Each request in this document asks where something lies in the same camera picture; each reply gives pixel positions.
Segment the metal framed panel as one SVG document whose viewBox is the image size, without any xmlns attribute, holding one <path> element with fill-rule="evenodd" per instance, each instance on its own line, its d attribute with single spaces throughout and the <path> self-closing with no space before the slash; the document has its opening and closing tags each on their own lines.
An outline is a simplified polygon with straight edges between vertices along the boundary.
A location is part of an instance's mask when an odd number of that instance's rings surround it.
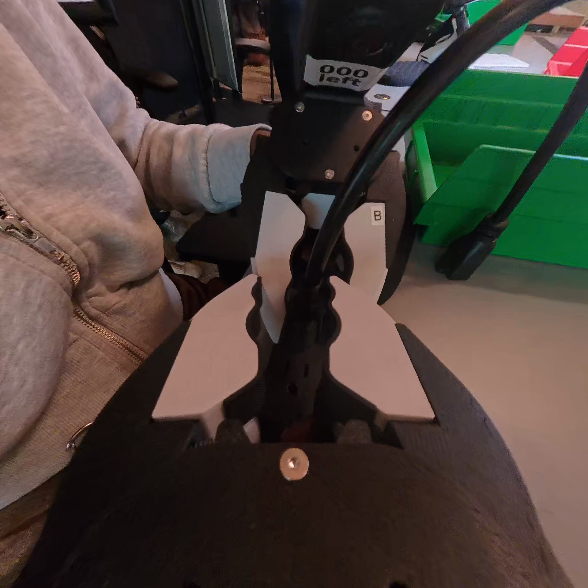
<svg viewBox="0 0 588 588">
<path fill-rule="evenodd" d="M 205 70 L 213 83 L 242 92 L 234 51 L 230 1 L 188 1 Z"/>
</svg>

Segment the person's left forearm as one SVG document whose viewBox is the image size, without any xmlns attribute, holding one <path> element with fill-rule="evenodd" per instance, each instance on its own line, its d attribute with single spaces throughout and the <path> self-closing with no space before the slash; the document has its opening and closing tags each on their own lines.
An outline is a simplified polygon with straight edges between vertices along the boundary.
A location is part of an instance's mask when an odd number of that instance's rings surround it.
<svg viewBox="0 0 588 588">
<path fill-rule="evenodd" d="M 111 70 L 103 70 L 100 120 L 158 209 L 221 213 L 241 204 L 246 169 L 258 139 L 270 136 L 268 125 L 159 121 L 136 106 Z"/>
</svg>

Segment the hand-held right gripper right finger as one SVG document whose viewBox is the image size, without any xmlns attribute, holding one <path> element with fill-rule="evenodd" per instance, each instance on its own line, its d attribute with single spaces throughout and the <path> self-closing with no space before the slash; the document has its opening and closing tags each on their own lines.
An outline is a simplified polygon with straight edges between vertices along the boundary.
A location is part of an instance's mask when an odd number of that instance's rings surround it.
<svg viewBox="0 0 588 588">
<path fill-rule="evenodd" d="M 329 282 L 339 320 L 330 374 L 390 420 L 434 420 L 396 322 L 363 291 L 336 276 Z"/>
</svg>

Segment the red plastic bin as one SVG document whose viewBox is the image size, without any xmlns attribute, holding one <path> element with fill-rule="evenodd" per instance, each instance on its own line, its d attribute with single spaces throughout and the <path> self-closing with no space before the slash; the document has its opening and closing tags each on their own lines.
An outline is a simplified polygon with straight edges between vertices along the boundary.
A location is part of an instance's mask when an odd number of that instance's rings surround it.
<svg viewBox="0 0 588 588">
<path fill-rule="evenodd" d="M 579 77 L 587 63 L 587 26 L 579 27 L 548 61 L 545 75 Z"/>
</svg>

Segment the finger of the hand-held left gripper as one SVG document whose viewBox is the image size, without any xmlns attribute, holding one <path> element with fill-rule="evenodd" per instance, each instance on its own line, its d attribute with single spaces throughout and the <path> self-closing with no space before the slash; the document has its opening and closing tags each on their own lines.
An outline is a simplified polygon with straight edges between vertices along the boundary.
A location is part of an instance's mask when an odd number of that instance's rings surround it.
<svg viewBox="0 0 588 588">
<path fill-rule="evenodd" d="M 387 276 L 385 204 L 362 204 L 347 218 L 343 233 L 353 258 L 349 283 L 377 302 Z"/>
<path fill-rule="evenodd" d="M 252 271 L 261 278 L 263 324 L 275 344 L 285 319 L 285 292 L 292 279 L 290 257 L 303 237 L 306 218 L 285 194 L 266 191 Z"/>
</svg>

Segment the person's torso in grey hoodie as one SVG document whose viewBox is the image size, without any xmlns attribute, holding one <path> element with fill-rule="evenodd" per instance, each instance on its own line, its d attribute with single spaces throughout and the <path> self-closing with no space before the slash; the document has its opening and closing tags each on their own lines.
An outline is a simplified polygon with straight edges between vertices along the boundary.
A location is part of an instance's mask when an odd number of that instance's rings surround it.
<svg viewBox="0 0 588 588">
<path fill-rule="evenodd" d="M 1 1 L 1 509 L 67 466 L 182 321 L 150 198 L 99 117 L 104 67 L 56 1 Z"/>
</svg>

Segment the black mesh chair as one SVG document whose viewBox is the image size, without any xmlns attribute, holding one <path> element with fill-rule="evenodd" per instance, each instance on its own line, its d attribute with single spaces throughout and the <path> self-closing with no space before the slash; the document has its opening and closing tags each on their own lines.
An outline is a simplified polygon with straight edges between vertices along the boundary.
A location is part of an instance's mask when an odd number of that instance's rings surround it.
<svg viewBox="0 0 588 588">
<path fill-rule="evenodd" d="M 260 213 L 251 215 L 239 208 L 207 213 L 181 237 L 176 250 L 184 261 L 212 263 L 220 273 L 242 276 L 251 266 L 260 224 Z"/>
</svg>

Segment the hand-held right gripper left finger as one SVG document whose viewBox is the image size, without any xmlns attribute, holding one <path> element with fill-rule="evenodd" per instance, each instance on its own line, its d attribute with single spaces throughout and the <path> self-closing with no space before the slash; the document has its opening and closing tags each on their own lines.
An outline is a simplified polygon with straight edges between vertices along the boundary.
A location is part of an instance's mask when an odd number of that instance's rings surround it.
<svg viewBox="0 0 588 588">
<path fill-rule="evenodd" d="M 195 314 L 152 411 L 155 421 L 196 420 L 213 439 L 227 418 L 259 438 L 255 420 L 271 351 L 261 305 L 262 280 L 251 274 Z"/>
</svg>

